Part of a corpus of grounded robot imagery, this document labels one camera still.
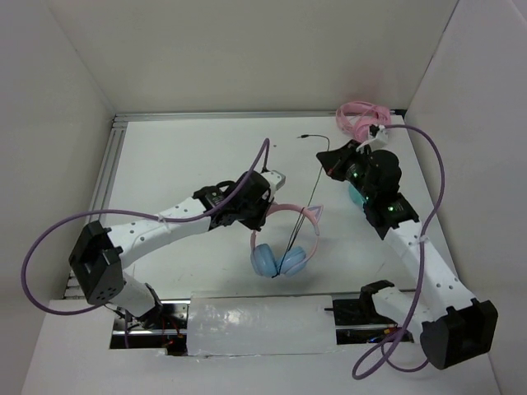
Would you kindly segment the pink blue cat-ear headphones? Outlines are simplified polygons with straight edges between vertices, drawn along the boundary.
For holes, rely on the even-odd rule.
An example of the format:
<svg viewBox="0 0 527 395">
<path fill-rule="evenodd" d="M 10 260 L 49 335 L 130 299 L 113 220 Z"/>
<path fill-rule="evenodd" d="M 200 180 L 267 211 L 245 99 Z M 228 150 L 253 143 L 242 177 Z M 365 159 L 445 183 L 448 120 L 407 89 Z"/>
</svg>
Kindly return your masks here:
<svg viewBox="0 0 527 395">
<path fill-rule="evenodd" d="M 293 231 L 290 239 L 284 245 L 282 253 L 276 255 L 269 244 L 257 244 L 258 232 L 256 230 L 253 231 L 250 236 L 250 263 L 254 272 L 261 277 L 295 276 L 306 267 L 318 248 L 320 237 L 319 222 L 324 211 L 323 205 L 304 207 L 290 203 L 273 203 L 266 217 L 280 211 L 293 211 L 299 216 L 299 220 L 305 220 L 310 223 L 315 233 L 314 243 L 309 249 L 304 249 L 301 246 L 291 246 L 291 244 L 294 244 L 293 237 L 296 233 Z"/>
</svg>

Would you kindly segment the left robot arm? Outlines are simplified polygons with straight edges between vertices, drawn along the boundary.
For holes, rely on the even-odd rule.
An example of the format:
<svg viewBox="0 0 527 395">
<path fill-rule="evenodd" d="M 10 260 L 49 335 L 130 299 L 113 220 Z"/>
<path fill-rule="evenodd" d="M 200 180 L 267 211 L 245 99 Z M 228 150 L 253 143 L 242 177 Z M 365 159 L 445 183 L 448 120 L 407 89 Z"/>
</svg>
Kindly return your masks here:
<svg viewBox="0 0 527 395">
<path fill-rule="evenodd" d="M 125 273 L 138 259 L 179 239 L 204 234 L 240 222 L 250 230 L 265 223 L 276 191 L 286 178 L 276 170 L 242 175 L 194 192 L 181 203 L 157 214 L 105 228 L 99 221 L 85 225 L 69 263 L 88 304 L 114 304 L 143 328 L 164 320 L 162 303 L 147 283 Z"/>
</svg>

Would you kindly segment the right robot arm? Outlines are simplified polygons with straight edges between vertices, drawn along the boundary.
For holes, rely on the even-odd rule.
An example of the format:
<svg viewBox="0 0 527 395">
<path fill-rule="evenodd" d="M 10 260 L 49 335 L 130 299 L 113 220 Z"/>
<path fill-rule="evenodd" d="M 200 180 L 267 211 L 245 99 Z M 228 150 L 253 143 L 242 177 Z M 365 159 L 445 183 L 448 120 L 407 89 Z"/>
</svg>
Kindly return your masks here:
<svg viewBox="0 0 527 395">
<path fill-rule="evenodd" d="M 396 322 L 397 336 L 409 335 L 437 369 L 488 353 L 497 309 L 489 300 L 478 301 L 427 238 L 424 222 L 399 191 L 398 157 L 351 140 L 336 150 L 317 153 L 316 158 L 331 179 L 350 185 L 368 223 L 416 281 L 412 297 L 389 281 L 363 286 L 362 318 L 369 323 L 383 317 Z"/>
</svg>

